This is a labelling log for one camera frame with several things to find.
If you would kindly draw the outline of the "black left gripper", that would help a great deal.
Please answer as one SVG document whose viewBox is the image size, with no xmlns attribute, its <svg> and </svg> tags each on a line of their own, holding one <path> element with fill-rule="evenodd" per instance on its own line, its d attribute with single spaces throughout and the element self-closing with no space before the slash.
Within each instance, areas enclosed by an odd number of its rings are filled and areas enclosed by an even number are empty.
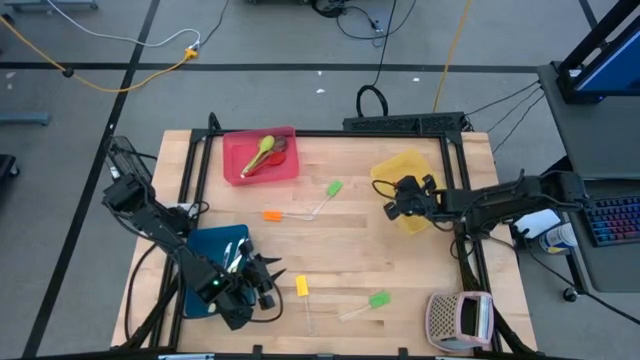
<svg viewBox="0 0 640 360">
<path fill-rule="evenodd" d="M 243 258 L 238 269 L 231 274 L 235 274 L 243 286 L 253 290 L 257 294 L 258 303 L 262 310 L 271 309 L 275 306 L 275 301 L 273 296 L 269 295 L 268 292 L 275 288 L 276 280 L 286 272 L 286 269 L 270 273 L 267 266 L 281 261 L 281 258 L 264 257 L 261 254 L 254 254 L 254 246 L 249 239 L 245 246 Z"/>
</svg>

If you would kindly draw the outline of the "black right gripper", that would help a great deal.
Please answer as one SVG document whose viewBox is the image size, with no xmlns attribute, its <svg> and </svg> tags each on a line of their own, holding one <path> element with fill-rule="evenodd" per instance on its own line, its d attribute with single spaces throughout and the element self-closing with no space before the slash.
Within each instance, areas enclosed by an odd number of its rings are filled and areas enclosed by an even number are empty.
<svg viewBox="0 0 640 360">
<path fill-rule="evenodd" d="M 395 194 L 383 206 L 386 216 L 395 220 L 400 215 L 421 216 L 429 221 L 443 221 L 437 201 L 437 184 L 431 174 L 422 178 L 420 184 L 415 176 L 408 175 L 394 185 Z"/>
</svg>

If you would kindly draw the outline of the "yellow spatula clear handle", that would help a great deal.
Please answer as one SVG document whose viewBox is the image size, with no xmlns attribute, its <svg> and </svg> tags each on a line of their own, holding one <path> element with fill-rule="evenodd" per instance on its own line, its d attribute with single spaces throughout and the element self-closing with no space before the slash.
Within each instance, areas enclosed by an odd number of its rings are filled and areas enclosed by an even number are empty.
<svg viewBox="0 0 640 360">
<path fill-rule="evenodd" d="M 296 293 L 301 298 L 305 305 L 305 316 L 307 322 L 307 332 L 309 336 L 314 334 L 313 318 L 311 316 L 310 302 L 309 302 L 309 287 L 307 277 L 305 275 L 297 275 L 295 278 Z"/>
</svg>

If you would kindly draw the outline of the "yellow plastic bin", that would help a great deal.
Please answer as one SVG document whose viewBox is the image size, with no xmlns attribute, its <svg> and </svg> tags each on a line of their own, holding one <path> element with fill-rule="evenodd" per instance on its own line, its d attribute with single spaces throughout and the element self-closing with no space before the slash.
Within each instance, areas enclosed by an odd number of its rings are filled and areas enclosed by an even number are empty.
<svg viewBox="0 0 640 360">
<path fill-rule="evenodd" d="M 418 183 L 423 186 L 423 178 L 431 175 L 438 188 L 443 182 L 438 178 L 427 160 L 417 150 L 407 150 L 394 157 L 383 161 L 372 167 L 370 175 L 374 191 L 384 199 L 387 204 L 391 197 L 395 196 L 393 188 L 405 176 L 414 176 Z M 423 216 L 399 215 L 392 223 L 408 235 L 417 234 L 428 228 L 435 226 Z"/>
</svg>

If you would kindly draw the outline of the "orange-handled utensil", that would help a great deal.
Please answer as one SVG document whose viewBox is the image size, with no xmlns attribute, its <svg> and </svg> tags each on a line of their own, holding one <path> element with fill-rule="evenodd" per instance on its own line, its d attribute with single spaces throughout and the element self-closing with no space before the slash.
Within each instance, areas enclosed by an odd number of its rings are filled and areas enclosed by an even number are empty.
<svg viewBox="0 0 640 360">
<path fill-rule="evenodd" d="M 264 211 L 262 213 L 262 217 L 265 221 L 271 221 L 271 222 L 281 222 L 285 218 L 296 219 L 301 221 L 313 221 L 315 219 L 314 215 L 300 215 L 300 214 L 285 213 L 281 211 Z"/>
</svg>

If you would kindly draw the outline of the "blue plastic bin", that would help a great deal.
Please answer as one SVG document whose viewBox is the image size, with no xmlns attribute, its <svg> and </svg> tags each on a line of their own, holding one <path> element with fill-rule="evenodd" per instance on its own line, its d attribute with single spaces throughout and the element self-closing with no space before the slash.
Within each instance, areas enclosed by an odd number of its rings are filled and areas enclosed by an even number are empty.
<svg viewBox="0 0 640 360">
<path fill-rule="evenodd" d="M 197 229 L 190 233 L 187 246 L 198 255 L 222 265 L 223 254 L 229 242 L 232 242 L 229 265 L 234 258 L 236 246 L 241 238 L 249 239 L 249 228 L 244 225 L 231 225 L 207 229 Z M 185 289 L 185 319 L 202 319 L 218 315 L 211 305 L 207 305 L 191 288 Z"/>
</svg>

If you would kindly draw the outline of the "green spatula clear handle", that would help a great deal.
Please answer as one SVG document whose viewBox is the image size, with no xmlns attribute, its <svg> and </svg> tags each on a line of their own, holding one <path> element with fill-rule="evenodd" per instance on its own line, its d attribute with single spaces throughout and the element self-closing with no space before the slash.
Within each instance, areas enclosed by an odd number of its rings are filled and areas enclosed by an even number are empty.
<svg viewBox="0 0 640 360">
<path fill-rule="evenodd" d="M 320 213 L 322 208 L 326 205 L 326 203 L 331 200 L 336 194 L 342 189 L 343 183 L 339 180 L 333 181 L 326 189 L 325 198 L 321 201 L 321 203 L 310 213 L 310 218 L 314 220 L 317 215 Z"/>
<path fill-rule="evenodd" d="M 391 302 L 391 295 L 389 292 L 387 291 L 377 292 L 368 298 L 366 305 L 341 315 L 339 317 L 339 320 L 341 322 L 350 321 L 351 319 L 356 318 L 358 315 L 360 315 L 363 312 L 380 308 L 382 306 L 389 304 L 390 302 Z"/>
</svg>

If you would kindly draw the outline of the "red plastic spoon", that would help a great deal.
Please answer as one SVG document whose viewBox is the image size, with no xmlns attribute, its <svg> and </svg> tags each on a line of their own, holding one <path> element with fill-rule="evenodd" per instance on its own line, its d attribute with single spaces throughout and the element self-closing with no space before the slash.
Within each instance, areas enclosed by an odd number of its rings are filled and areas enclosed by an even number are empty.
<svg viewBox="0 0 640 360">
<path fill-rule="evenodd" d="M 244 177 L 251 177 L 266 167 L 279 166 L 286 160 L 286 154 L 283 152 L 274 152 L 268 154 L 264 159 L 260 160 L 254 167 L 244 174 Z"/>
</svg>

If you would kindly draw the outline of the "pink plastic bin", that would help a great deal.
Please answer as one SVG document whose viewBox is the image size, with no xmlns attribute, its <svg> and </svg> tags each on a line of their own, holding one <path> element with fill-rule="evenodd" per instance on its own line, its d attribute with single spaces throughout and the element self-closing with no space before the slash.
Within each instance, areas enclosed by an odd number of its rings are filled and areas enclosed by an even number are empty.
<svg viewBox="0 0 640 360">
<path fill-rule="evenodd" d="M 287 141 L 285 159 L 277 166 L 261 166 L 254 175 L 242 177 L 242 170 L 259 151 L 260 140 L 268 135 L 280 136 Z M 233 186 L 289 180 L 299 175 L 296 130 L 291 126 L 237 131 L 223 136 L 223 173 Z"/>
</svg>

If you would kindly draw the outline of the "green plastic spoon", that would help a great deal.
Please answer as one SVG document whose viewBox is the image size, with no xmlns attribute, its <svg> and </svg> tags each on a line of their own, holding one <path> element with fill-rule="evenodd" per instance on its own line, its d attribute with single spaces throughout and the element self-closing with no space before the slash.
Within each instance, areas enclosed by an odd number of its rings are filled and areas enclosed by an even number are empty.
<svg viewBox="0 0 640 360">
<path fill-rule="evenodd" d="M 258 143 L 257 153 L 244 167 L 240 174 L 240 177 L 245 178 L 246 174 L 256 165 L 256 163 L 274 147 L 274 144 L 275 137 L 273 135 L 267 135 L 263 137 Z"/>
</svg>

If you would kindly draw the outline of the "black perforated box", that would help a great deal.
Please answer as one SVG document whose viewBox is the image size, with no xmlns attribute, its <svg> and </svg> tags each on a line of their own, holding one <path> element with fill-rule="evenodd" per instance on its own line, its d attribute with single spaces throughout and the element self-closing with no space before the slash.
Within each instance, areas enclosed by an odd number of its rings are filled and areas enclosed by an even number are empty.
<svg viewBox="0 0 640 360">
<path fill-rule="evenodd" d="M 354 117 L 343 120 L 345 131 L 436 133 L 469 131 L 472 128 L 463 112 Z"/>
</svg>

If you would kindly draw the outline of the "pink and grey basket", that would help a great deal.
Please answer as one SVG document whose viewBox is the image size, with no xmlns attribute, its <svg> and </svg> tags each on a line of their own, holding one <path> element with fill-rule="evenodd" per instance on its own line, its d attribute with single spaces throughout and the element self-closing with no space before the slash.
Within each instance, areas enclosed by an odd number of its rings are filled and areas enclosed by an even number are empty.
<svg viewBox="0 0 640 360">
<path fill-rule="evenodd" d="M 433 294 L 425 313 L 428 342 L 445 352 L 486 347 L 494 332 L 493 297 L 487 292 Z"/>
</svg>

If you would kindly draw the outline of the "white bottle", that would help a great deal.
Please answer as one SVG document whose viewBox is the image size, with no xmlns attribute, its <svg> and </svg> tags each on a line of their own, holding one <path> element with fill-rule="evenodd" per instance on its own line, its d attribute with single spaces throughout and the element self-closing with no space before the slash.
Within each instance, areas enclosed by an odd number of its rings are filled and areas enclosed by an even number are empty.
<svg viewBox="0 0 640 360">
<path fill-rule="evenodd" d="M 540 248 L 550 254 L 556 254 L 575 248 L 578 245 L 571 223 L 564 223 L 549 229 L 539 236 Z"/>
</svg>

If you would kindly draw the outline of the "backlit rainbow keyboard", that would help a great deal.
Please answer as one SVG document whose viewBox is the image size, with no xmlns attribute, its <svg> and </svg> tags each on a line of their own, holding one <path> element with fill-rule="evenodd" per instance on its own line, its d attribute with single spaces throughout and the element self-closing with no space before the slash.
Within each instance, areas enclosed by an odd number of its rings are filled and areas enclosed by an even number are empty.
<svg viewBox="0 0 640 360">
<path fill-rule="evenodd" d="M 582 216 L 595 247 L 640 242 L 640 196 L 593 200 Z"/>
</svg>

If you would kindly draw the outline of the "grey keyboard desk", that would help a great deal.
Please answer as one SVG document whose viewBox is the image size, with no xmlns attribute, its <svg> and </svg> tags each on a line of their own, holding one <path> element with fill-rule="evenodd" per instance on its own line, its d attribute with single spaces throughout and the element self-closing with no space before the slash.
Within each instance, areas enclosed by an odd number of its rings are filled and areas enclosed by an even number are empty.
<svg viewBox="0 0 640 360">
<path fill-rule="evenodd" d="M 591 180 L 571 184 L 565 191 L 566 198 L 581 206 L 568 215 L 578 245 L 563 253 L 579 293 L 587 289 L 640 293 L 640 242 L 595 247 L 582 216 L 584 207 L 593 200 L 622 196 L 640 196 L 640 180 Z"/>
</svg>

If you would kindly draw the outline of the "computer monitor blue screen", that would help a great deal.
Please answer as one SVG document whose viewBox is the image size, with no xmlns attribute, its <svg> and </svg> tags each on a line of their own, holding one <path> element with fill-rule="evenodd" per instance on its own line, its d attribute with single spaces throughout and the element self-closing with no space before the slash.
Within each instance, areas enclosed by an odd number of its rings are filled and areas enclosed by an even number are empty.
<svg viewBox="0 0 640 360">
<path fill-rule="evenodd" d="M 640 0 L 618 0 L 556 67 L 556 84 L 566 103 L 640 96 L 640 15 L 615 39 L 606 40 L 638 7 Z"/>
</svg>

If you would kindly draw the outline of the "black floor object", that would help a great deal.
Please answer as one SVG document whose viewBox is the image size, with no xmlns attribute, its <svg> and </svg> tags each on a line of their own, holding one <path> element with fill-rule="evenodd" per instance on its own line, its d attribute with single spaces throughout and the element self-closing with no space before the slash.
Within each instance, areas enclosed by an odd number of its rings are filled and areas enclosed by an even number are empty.
<svg viewBox="0 0 640 360">
<path fill-rule="evenodd" d="M 16 157 L 9 154 L 0 154 L 0 182 L 8 178 L 17 177 L 20 169 L 17 166 Z"/>
</svg>

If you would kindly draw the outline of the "grey furniture foot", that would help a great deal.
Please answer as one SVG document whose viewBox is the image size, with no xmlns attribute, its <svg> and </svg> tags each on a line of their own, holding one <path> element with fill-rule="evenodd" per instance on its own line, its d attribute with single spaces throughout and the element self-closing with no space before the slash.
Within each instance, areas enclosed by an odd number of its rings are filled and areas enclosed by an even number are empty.
<svg viewBox="0 0 640 360">
<path fill-rule="evenodd" d="M 48 7 L 51 9 L 62 7 L 87 6 L 90 9 L 99 8 L 96 0 L 3 0 L 4 5 L 20 12 L 26 7 Z"/>
<path fill-rule="evenodd" d="M 47 126 L 50 116 L 47 112 L 0 112 L 0 124 L 39 124 Z"/>
</svg>

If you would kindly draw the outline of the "black aluminium table frame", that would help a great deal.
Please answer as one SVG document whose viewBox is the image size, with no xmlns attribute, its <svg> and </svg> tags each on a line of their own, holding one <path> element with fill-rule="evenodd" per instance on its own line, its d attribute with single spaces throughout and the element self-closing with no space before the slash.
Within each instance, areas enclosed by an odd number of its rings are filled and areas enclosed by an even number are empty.
<svg viewBox="0 0 640 360">
<path fill-rule="evenodd" d="M 388 221 L 371 186 L 371 168 L 417 150 L 438 178 L 462 188 L 497 183 L 484 133 L 458 140 L 414 134 L 301 130 L 297 134 L 299 175 L 290 180 L 234 187 L 223 176 L 220 133 L 166 131 L 153 184 L 165 203 L 201 197 L 210 208 L 203 227 L 248 226 L 261 253 L 272 263 L 284 309 L 258 311 L 262 321 L 232 331 L 219 317 L 183 320 L 172 302 L 153 331 L 150 345 L 167 350 L 211 353 L 216 358 L 307 355 L 339 360 L 350 355 L 415 359 L 437 349 L 425 336 L 424 312 L 433 293 L 459 291 L 459 266 L 450 255 L 452 235 L 434 228 L 409 236 Z M 264 211 L 310 215 L 335 180 L 342 189 L 313 221 L 265 221 Z M 305 275 L 314 334 L 308 335 L 305 305 L 295 278 Z M 391 302 L 350 321 L 339 317 L 367 304 L 380 291 Z"/>
</svg>

